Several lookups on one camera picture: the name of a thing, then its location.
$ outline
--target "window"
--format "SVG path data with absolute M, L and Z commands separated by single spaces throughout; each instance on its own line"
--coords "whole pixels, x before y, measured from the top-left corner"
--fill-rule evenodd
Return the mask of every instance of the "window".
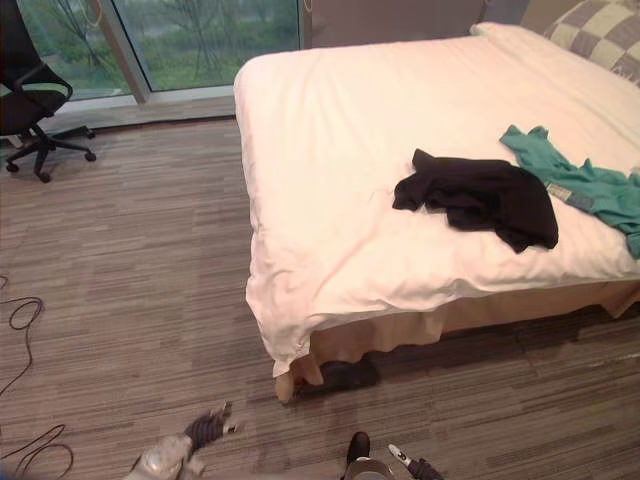
M 151 90 L 230 85 L 251 57 L 299 48 L 297 0 L 113 3 Z
M 19 0 L 40 57 L 73 87 L 73 99 L 130 93 L 85 0 Z

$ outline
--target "floor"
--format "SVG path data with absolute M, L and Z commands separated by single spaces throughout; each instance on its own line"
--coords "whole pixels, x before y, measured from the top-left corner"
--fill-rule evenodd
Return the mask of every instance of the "floor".
M 247 426 L 203 452 L 205 478 L 337 478 L 357 430 L 375 457 L 392 462 L 394 442 L 450 480 L 640 478 L 640 306 L 617 321 L 592 308 L 375 354 L 375 387 L 283 406 L 244 302 L 251 230 L 235 122 L 91 144 L 96 163 L 54 152 L 47 185 L 32 160 L 0 173 L 2 295 L 46 303 L 35 365 L 0 398 L 3 451 L 63 422 L 68 479 L 122 478 L 160 435 L 226 399 Z M 26 355 L 0 313 L 3 385 Z M 63 458 L 52 451 L 36 471 L 52 478 Z

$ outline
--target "person's foot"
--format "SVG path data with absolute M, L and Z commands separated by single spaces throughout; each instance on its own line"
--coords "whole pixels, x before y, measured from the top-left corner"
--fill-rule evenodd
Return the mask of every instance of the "person's foot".
M 371 450 L 371 441 L 369 435 L 364 432 L 358 432 L 351 437 L 349 450 L 347 451 L 347 467 L 360 457 L 368 457 Z

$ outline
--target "wall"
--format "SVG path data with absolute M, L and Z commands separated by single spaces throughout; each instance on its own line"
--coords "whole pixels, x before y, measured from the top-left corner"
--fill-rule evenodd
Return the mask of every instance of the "wall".
M 313 47 L 466 35 L 483 0 L 314 0 Z
M 580 0 L 531 0 L 522 19 L 522 26 L 543 33 L 558 17 L 578 3 Z

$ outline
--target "black office chair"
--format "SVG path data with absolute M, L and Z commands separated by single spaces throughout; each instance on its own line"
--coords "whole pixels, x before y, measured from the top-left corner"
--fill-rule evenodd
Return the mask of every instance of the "black office chair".
M 18 135 L 32 130 L 38 136 L 32 144 L 7 158 L 7 170 L 17 172 L 19 168 L 13 162 L 37 151 L 33 172 L 42 182 L 47 183 L 51 177 L 42 171 L 42 166 L 49 151 L 55 150 L 56 147 L 81 150 L 85 152 L 84 158 L 90 162 L 95 161 L 95 154 L 87 147 L 60 139 L 76 134 L 84 134 L 88 138 L 95 137 L 93 131 L 86 126 L 54 136 L 48 136 L 38 126 L 40 120 L 52 117 L 71 98 L 73 89 L 40 59 L 22 20 L 16 0 L 0 0 L 0 41 L 2 42 L 0 81 L 11 90 L 7 95 L 0 97 L 0 134 Z M 65 95 L 53 89 L 23 88 L 25 85 L 43 83 L 60 85 L 66 89 L 67 93 Z

